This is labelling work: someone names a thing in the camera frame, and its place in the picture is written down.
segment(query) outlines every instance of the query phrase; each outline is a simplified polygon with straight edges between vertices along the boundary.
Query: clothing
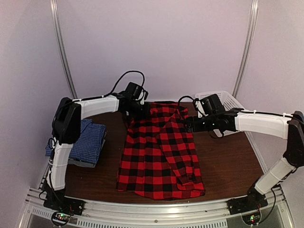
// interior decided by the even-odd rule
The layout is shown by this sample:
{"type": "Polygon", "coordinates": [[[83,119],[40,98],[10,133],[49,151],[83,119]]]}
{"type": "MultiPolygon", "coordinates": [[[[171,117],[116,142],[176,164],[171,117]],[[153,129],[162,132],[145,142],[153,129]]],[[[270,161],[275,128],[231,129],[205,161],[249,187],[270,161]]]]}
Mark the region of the clothing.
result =
{"type": "Polygon", "coordinates": [[[152,103],[151,118],[128,126],[121,157],[118,191],[156,200],[187,199],[205,194],[192,133],[182,118],[188,109],[152,103]]]}
{"type": "MultiPolygon", "coordinates": [[[[97,164],[105,136],[105,125],[95,124],[92,120],[81,121],[80,136],[74,143],[70,159],[97,164]]],[[[51,149],[46,146],[46,156],[51,155],[51,149]]]]}

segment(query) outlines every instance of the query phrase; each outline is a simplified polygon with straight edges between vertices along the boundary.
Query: wood surface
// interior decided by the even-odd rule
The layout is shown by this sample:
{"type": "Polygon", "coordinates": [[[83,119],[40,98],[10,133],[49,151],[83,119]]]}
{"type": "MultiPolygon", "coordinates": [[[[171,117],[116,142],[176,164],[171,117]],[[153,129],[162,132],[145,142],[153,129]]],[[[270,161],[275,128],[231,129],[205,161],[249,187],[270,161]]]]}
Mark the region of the wood surface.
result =
{"type": "MultiPolygon", "coordinates": [[[[190,115],[196,115],[189,103],[190,115]]],[[[254,151],[244,133],[212,139],[208,133],[194,133],[205,196],[179,200],[152,200],[132,192],[118,192],[117,170],[124,149],[126,129],[120,113],[91,117],[94,123],[105,124],[107,135],[95,168],[68,165],[66,196],[117,203],[180,203],[218,200],[246,195],[247,190],[262,174],[254,151]]]]}

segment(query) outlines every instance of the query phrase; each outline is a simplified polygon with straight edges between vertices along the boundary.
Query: white wall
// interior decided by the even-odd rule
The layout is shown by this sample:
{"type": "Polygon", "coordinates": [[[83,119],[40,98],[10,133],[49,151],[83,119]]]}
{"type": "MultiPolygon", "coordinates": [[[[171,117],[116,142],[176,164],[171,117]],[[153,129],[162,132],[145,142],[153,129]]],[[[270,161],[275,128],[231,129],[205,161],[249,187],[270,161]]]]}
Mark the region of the white wall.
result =
{"type": "MultiPolygon", "coordinates": [[[[79,97],[102,95],[130,69],[150,100],[233,91],[251,0],[58,1],[79,97]]],[[[128,76],[117,91],[125,89],[128,76]]]]}
{"type": "MultiPolygon", "coordinates": [[[[304,1],[259,2],[256,33],[238,100],[248,109],[304,111],[304,1]]],[[[254,139],[271,167],[286,142],[261,134],[254,139]]],[[[304,168],[283,183],[297,228],[304,223],[304,168]]]]}
{"type": "Polygon", "coordinates": [[[70,94],[49,0],[1,1],[0,28],[0,223],[14,228],[45,170],[56,107],[70,94]]]}

